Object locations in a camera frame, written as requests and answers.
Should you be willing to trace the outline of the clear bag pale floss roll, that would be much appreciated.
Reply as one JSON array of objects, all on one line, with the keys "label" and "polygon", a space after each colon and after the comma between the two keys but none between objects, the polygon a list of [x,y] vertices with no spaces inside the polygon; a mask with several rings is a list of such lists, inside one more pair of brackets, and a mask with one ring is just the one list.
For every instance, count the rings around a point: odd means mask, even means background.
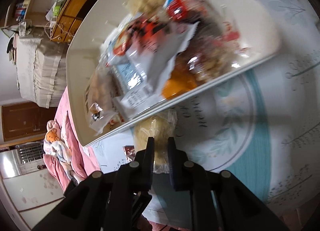
[{"label": "clear bag pale floss roll", "polygon": [[168,174],[168,138],[174,137],[177,123],[177,112],[168,109],[159,112],[134,127],[133,138],[135,152],[146,149],[148,138],[153,137],[155,142],[155,155],[153,172],[156,174]]}]

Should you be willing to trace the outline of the plush doll on bed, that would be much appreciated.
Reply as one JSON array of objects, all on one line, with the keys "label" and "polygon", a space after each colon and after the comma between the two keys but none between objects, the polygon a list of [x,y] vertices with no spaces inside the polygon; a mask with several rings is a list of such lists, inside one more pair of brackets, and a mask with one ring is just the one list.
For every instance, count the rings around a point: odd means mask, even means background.
[{"label": "plush doll on bed", "polygon": [[72,152],[67,143],[65,130],[61,131],[59,124],[55,120],[47,122],[47,133],[44,137],[44,152],[57,158],[63,167],[69,180],[80,183],[84,180],[72,168]]}]

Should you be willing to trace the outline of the clear bag brown nut clusters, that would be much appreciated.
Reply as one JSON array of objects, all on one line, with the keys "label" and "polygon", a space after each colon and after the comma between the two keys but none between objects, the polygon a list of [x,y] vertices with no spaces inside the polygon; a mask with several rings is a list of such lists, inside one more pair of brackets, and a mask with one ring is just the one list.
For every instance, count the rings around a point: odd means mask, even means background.
[{"label": "clear bag brown nut clusters", "polygon": [[176,58],[176,66],[191,73],[198,84],[204,84],[229,72],[237,57],[248,58],[250,54],[230,22],[219,26],[213,19],[200,18],[187,49]]}]

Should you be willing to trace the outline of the brown wooden door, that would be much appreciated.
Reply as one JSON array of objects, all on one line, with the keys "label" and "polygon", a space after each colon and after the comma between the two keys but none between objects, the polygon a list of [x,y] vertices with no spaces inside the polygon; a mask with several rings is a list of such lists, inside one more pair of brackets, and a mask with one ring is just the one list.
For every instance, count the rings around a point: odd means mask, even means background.
[{"label": "brown wooden door", "polygon": [[33,102],[4,105],[2,135],[5,142],[47,132],[47,122],[53,120],[57,107],[39,107]]}]

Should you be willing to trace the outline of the clear bag yellow puffs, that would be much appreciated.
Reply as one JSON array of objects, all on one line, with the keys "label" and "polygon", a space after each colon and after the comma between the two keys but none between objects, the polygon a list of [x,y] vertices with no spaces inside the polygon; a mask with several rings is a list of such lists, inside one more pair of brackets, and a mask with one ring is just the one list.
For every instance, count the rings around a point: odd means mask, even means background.
[{"label": "clear bag yellow puffs", "polygon": [[137,14],[153,15],[163,7],[166,0],[129,0],[125,7],[135,16]]}]

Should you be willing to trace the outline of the cloth covered piano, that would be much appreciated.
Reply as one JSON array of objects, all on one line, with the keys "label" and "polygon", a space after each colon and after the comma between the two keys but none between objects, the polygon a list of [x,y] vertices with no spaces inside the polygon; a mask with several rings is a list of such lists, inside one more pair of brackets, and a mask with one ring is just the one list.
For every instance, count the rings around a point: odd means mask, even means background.
[{"label": "cloth covered piano", "polygon": [[23,99],[39,107],[57,107],[67,86],[68,45],[47,37],[17,40],[17,86]]}]

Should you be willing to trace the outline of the orange oats bar packet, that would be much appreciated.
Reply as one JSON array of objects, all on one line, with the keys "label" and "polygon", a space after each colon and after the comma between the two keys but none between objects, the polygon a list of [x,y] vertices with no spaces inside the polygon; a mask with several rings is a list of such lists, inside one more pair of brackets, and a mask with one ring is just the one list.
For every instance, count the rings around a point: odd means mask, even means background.
[{"label": "orange oats bar packet", "polygon": [[187,65],[176,64],[162,89],[162,96],[165,99],[173,99],[195,89],[197,86],[195,76],[189,71]]}]

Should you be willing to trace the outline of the large white blue snack bag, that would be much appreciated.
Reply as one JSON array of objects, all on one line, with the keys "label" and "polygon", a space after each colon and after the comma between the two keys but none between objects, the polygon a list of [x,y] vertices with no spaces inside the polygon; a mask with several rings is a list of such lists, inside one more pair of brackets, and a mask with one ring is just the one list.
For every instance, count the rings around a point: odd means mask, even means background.
[{"label": "large white blue snack bag", "polygon": [[147,97],[151,96],[151,92],[148,90],[148,86],[144,82],[143,77],[131,63],[111,65],[110,70],[119,98],[128,97],[138,90],[142,91]]}]

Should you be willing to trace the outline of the yellow barcode snack bag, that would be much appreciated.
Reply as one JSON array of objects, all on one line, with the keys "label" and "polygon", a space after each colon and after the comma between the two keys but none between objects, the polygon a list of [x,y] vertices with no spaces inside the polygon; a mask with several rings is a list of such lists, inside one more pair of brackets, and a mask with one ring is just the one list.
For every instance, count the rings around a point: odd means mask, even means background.
[{"label": "yellow barcode snack bag", "polygon": [[111,69],[97,67],[87,84],[84,97],[87,124],[97,135],[103,133],[104,128],[111,130],[124,122],[113,103],[117,96]]}]

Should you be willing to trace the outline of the red dark candy wrappers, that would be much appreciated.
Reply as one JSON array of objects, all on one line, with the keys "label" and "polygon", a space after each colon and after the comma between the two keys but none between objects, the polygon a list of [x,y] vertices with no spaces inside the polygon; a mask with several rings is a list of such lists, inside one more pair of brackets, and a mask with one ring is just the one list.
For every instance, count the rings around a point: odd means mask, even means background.
[{"label": "red dark candy wrappers", "polygon": [[133,145],[126,145],[123,147],[126,162],[130,163],[135,160],[135,147]]}]

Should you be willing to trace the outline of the pink bed quilt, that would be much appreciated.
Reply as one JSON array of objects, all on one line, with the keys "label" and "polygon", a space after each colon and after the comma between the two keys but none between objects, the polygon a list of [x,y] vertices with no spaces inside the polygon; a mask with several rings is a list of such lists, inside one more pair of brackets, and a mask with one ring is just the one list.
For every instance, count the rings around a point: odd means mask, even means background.
[{"label": "pink bed quilt", "polygon": [[[65,130],[67,143],[72,152],[72,168],[86,179],[91,173],[100,170],[100,165],[92,148],[84,148],[78,140],[71,107],[69,103],[68,90],[62,94],[54,119],[60,126],[61,131]],[[43,154],[44,163],[50,174],[56,178],[63,191],[72,180],[69,180],[63,167],[57,158],[52,155]]]}]

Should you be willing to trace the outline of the patterned white teal tablecloth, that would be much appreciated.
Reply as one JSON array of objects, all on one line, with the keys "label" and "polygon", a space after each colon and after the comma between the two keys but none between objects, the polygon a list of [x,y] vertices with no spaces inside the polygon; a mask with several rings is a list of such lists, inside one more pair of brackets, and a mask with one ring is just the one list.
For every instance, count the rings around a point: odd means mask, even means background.
[{"label": "patterned white teal tablecloth", "polygon": [[307,3],[259,1],[280,28],[281,52],[177,105],[176,143],[301,230],[319,205],[319,30]]}]

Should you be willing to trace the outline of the red white cookies packet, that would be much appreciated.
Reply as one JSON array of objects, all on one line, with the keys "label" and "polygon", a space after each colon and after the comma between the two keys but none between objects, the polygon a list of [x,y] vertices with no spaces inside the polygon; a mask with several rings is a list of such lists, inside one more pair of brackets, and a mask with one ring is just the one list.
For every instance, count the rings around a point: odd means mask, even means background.
[{"label": "red white cookies packet", "polygon": [[208,16],[208,11],[201,0],[172,0],[166,12],[176,22],[195,23]]}]

